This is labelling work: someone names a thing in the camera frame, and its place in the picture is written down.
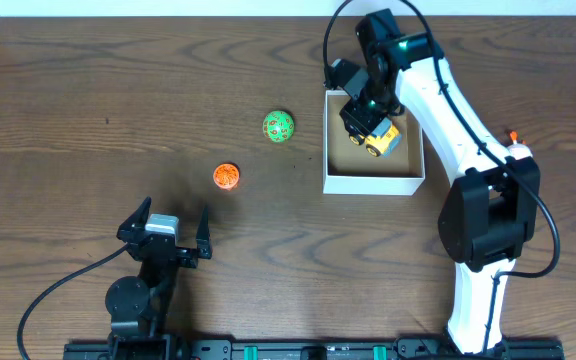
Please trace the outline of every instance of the green clip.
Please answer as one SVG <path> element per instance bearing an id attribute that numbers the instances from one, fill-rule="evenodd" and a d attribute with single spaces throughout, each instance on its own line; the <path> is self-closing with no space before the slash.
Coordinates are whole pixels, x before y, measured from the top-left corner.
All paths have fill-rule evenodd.
<path id="1" fill-rule="evenodd" d="M 372 348 L 372 353 L 374 354 L 375 360 L 387 360 L 388 355 L 386 354 L 385 346 L 375 346 Z"/>
<path id="2" fill-rule="evenodd" d="M 244 360 L 257 360 L 257 347 L 256 346 L 246 346 L 244 348 Z"/>

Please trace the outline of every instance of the white box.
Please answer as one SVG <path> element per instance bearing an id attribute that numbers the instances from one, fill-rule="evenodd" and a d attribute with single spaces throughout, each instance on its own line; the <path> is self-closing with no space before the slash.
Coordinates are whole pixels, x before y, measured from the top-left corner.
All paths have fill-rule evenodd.
<path id="1" fill-rule="evenodd" d="M 324 101 L 324 194 L 412 195 L 426 178 L 419 123 L 393 119 L 403 138 L 388 157 L 375 158 L 348 139 L 339 111 L 349 97 L 326 91 Z"/>

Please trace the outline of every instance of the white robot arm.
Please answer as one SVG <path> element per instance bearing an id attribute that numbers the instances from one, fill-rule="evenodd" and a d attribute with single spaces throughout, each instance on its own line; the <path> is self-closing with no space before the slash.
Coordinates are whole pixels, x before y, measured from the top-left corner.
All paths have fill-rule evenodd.
<path id="1" fill-rule="evenodd" d="M 468 105 L 450 73 L 448 62 L 441 59 L 439 66 L 444 83 L 448 85 L 444 91 L 450 92 L 459 111 L 479 139 L 487 144 L 497 158 L 506 159 L 511 156 L 508 149 L 488 132 Z M 456 178 L 464 176 L 468 169 L 474 168 L 483 172 L 497 167 L 490 158 L 481 154 L 441 94 L 432 58 L 413 62 L 409 69 L 399 71 L 396 95 L 401 104 L 419 121 L 435 147 L 451 185 Z M 499 271 L 511 271 L 514 264 L 515 260 L 502 259 L 485 265 L 479 272 L 473 272 L 464 263 L 455 264 L 455 301 L 447 329 L 462 353 L 478 353 L 482 350 L 493 292 L 491 278 Z M 499 322 L 506 281 L 506 277 L 501 278 L 497 288 L 488 348 L 501 341 Z"/>
<path id="2" fill-rule="evenodd" d="M 501 341 L 507 277 L 496 275 L 512 270 L 534 233 L 537 204 L 526 187 L 538 192 L 539 169 L 529 152 L 523 159 L 513 157 L 484 127 L 459 91 L 447 60 L 435 53 L 438 45 L 430 46 L 432 37 L 403 35 L 389 10 L 368 14 L 355 30 L 367 69 L 337 60 L 325 68 L 325 84 L 340 86 L 351 97 L 340 113 L 349 133 L 370 131 L 404 106 L 436 149 L 451 185 L 438 230 L 457 272 L 447 331 L 461 353 L 485 352 Z M 500 195 L 493 198 L 492 190 Z"/>

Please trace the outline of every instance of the wood grain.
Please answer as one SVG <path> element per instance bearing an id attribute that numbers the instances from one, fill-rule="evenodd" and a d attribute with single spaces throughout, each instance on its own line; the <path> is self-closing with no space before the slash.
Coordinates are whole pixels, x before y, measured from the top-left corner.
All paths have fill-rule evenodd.
<path id="1" fill-rule="evenodd" d="M 340 19 L 330 58 L 361 59 L 358 19 Z M 576 359 L 576 18 L 431 18 L 464 94 L 495 135 L 520 131 L 558 221 L 560 265 L 512 279 L 503 329 L 559 336 Z M 412 197 L 321 194 L 324 18 L 0 19 L 0 359 L 19 355 L 28 304 L 120 246 L 117 226 L 147 195 L 182 218 L 186 241 L 211 208 L 214 259 L 182 271 L 170 327 L 238 339 L 386 338 L 439 332 L 453 264 L 436 232 L 447 186 L 426 146 Z M 410 32 L 419 26 L 402 19 Z M 297 131 L 265 140 L 285 108 Z M 241 186 L 219 191 L 221 162 Z M 518 268 L 550 258 L 548 229 Z M 103 339 L 108 286 L 127 255 L 63 286 L 32 314 L 33 359 Z"/>

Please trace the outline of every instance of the toy wheel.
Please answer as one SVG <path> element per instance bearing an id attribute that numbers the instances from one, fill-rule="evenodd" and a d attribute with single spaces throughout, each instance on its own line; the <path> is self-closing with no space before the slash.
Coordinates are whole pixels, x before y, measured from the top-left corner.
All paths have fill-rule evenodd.
<path id="1" fill-rule="evenodd" d="M 366 150 L 368 150 L 368 153 L 374 157 L 381 156 L 381 152 L 379 150 L 377 150 L 377 148 L 372 146 L 372 145 L 366 145 Z"/>
<path id="2" fill-rule="evenodd" d="M 350 135 L 349 136 L 350 141 L 352 141 L 353 144 L 359 146 L 362 145 L 364 143 L 365 138 L 361 135 Z"/>

